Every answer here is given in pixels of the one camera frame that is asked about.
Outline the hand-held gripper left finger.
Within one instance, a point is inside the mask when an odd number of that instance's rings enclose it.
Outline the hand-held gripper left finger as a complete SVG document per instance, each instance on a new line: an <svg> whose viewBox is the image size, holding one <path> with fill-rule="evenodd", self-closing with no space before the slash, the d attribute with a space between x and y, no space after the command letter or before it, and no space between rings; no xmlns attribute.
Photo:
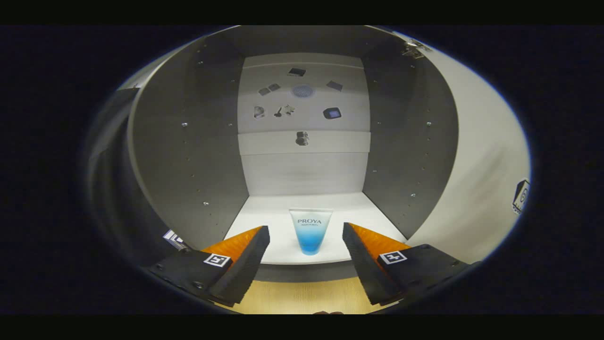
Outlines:
<svg viewBox="0 0 604 340"><path fill-rule="evenodd" d="M239 304L257 275L269 243L268 226L259 226L203 250L179 250L149 265L149 273L198 299Z"/></svg>

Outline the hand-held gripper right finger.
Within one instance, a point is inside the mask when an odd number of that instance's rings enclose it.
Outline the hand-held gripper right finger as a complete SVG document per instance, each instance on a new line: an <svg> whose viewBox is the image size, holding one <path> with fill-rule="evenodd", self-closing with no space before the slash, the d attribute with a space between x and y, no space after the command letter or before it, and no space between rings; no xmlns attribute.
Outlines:
<svg viewBox="0 0 604 340"><path fill-rule="evenodd" d="M432 245L408 246L351 222L342 239L371 304L415 303L474 269Z"/></svg>

